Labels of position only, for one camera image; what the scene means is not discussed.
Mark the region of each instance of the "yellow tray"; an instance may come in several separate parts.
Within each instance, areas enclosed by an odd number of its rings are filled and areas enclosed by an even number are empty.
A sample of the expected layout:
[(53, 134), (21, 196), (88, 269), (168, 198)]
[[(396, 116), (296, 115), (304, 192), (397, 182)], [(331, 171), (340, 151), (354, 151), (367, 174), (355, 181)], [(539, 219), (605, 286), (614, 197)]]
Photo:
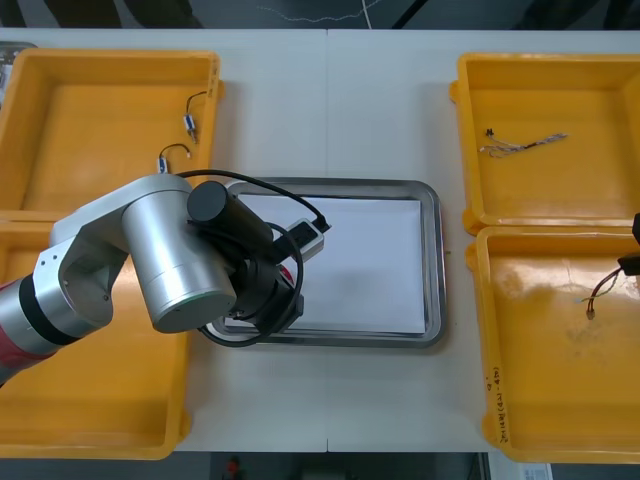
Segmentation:
[[(640, 56), (466, 54), (456, 102), (470, 233), (485, 225), (631, 226), (640, 212)], [(479, 148), (488, 128), (528, 144)]]
[[(51, 224), (0, 224), (0, 283), (33, 271)], [(188, 433), (187, 334), (156, 332), (131, 261), (104, 329), (0, 389), (0, 456), (159, 459)]]
[(622, 275), (588, 320), (578, 299), (636, 252), (627, 229), (489, 227), (467, 250), (489, 442), (520, 462), (640, 462), (640, 290)]
[[(190, 112), (198, 145), (188, 136)], [(223, 94), (211, 52), (28, 49), (0, 112), (0, 218), (53, 221), (139, 177), (211, 164)]]

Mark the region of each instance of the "small electronic part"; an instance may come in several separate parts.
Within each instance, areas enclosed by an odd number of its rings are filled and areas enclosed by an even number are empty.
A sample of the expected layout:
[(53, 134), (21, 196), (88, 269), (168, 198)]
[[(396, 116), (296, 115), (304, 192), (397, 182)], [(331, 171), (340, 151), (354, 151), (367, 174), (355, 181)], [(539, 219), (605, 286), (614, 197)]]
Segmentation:
[[(296, 241), (298, 248), (300, 248), (302, 259), (305, 262), (324, 248), (324, 235), (306, 218), (301, 218), (293, 225), (290, 225), (287, 230)], [(284, 237), (278, 238), (273, 247), (277, 252), (277, 256), (274, 259), (277, 263), (293, 255), (293, 248)]]
[[(633, 226), (631, 227), (631, 232), (633, 233), (633, 237), (636, 239), (636, 242), (640, 243), (640, 213), (636, 213), (635, 217), (633, 218)], [(613, 288), (616, 286), (616, 283), (618, 282), (618, 278), (620, 277), (621, 273), (623, 273), (627, 277), (640, 275), (640, 253), (634, 252), (630, 253), (629, 255), (625, 255), (624, 257), (620, 257), (618, 259), (618, 265), (620, 265), (619, 268), (609, 273), (606, 277), (600, 280), (600, 282), (598, 282), (598, 284), (593, 289), (593, 292), (591, 292), (590, 296), (581, 300), (582, 302), (589, 302), (587, 303), (587, 318), (589, 320), (593, 320), (596, 315), (595, 309), (593, 308), (594, 300), (598, 297), (606, 295), (611, 290), (613, 290)], [(608, 282), (611, 282), (609, 288), (607, 288), (603, 292), (600, 292), (600, 289), (604, 287)]]
[(191, 150), (184, 143), (172, 143), (171, 145), (167, 145), (162, 150), (160, 150), (160, 154), (158, 155), (158, 159), (156, 160), (156, 170), (158, 173), (169, 173), (169, 161), (167, 160), (165, 152), (170, 148), (180, 147), (183, 148), (187, 158), (191, 158)]
[(189, 134), (189, 136), (191, 137), (191, 140), (193, 141), (193, 143), (195, 145), (198, 144), (198, 135), (197, 135), (197, 131), (196, 131), (196, 122), (193, 119), (193, 116), (191, 115), (191, 113), (189, 113), (189, 109), (191, 107), (191, 101), (200, 96), (200, 95), (204, 95), (206, 92), (206, 90), (203, 90), (202, 92), (198, 92), (198, 93), (194, 93), (193, 95), (191, 95), (189, 98), (187, 98), (187, 105), (185, 108), (185, 114), (183, 117), (184, 120), (184, 126), (187, 129), (187, 133)]
[(480, 151), (489, 152), (489, 155), (494, 158), (504, 158), (513, 153), (522, 152), (538, 145), (546, 145), (547, 143), (557, 142), (558, 140), (562, 140), (563, 138), (567, 138), (569, 136), (569, 134), (567, 133), (555, 133), (553, 135), (549, 135), (546, 138), (543, 138), (542, 140), (537, 140), (526, 145), (518, 145), (515, 143), (503, 142), (502, 140), (498, 140), (495, 137), (492, 128), (487, 129), (485, 135), (489, 137), (489, 140), (494, 143), (492, 145), (485, 145), (483, 147), (480, 147)]
[(169, 163), (165, 157), (158, 157), (157, 171), (158, 173), (169, 173)]
[[(606, 295), (611, 290), (613, 290), (613, 288), (616, 286), (616, 283), (618, 282), (618, 277), (620, 276), (621, 272), (622, 272), (622, 268), (618, 268), (618, 269), (614, 270), (613, 272), (611, 272), (610, 274), (608, 274), (606, 277), (604, 277), (602, 280), (600, 280), (598, 282), (598, 284), (595, 286), (595, 288), (591, 292), (591, 295), (589, 295), (587, 298), (583, 298), (581, 300), (581, 302), (588, 302), (587, 303), (587, 318), (589, 320), (593, 320), (595, 318), (595, 316), (596, 316), (596, 311), (593, 308), (594, 300), (596, 298), (598, 298), (598, 297), (602, 297), (603, 295)], [(607, 288), (603, 292), (600, 292), (600, 289), (602, 287), (604, 287), (608, 282), (611, 282), (611, 285), (609, 285), (609, 288)]]

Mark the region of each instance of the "white paper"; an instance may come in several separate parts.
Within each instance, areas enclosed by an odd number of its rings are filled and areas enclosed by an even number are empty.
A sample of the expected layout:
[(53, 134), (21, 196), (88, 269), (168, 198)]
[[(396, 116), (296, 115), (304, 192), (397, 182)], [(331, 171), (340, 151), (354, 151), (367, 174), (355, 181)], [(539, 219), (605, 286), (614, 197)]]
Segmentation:
[[(285, 228), (314, 218), (286, 197), (240, 199), (263, 220)], [(420, 202), (308, 200), (331, 229), (324, 250), (304, 265), (304, 315), (292, 329), (424, 333)], [(295, 262), (285, 265), (295, 276)]]

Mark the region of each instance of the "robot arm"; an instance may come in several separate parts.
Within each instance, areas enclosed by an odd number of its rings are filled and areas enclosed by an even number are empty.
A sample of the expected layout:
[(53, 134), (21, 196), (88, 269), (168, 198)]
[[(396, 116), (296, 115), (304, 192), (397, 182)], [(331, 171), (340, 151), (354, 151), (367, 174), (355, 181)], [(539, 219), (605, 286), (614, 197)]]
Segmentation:
[[(305, 228), (312, 234), (302, 243), (323, 241), (310, 222)], [(128, 255), (159, 332), (227, 316), (248, 317), (260, 334), (281, 331), (303, 305), (280, 270), (291, 251), (282, 238), (274, 242), (223, 185), (192, 190), (174, 175), (141, 178), (81, 207), (54, 225), (33, 274), (0, 291), (0, 384), (111, 321), (111, 289)]]

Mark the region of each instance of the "white tabletop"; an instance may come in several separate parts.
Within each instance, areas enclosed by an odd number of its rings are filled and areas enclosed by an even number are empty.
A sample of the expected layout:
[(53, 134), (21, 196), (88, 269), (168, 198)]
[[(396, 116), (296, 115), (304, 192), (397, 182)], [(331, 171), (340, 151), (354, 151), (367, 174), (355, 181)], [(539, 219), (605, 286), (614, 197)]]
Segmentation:
[(208, 49), (222, 60), (215, 165), (421, 180), (442, 201), (448, 333), (427, 351), (194, 336), (180, 450), (487, 451), (480, 346), (448, 85), (466, 51), (640, 52), (635, 32), (1, 29), (38, 46)]

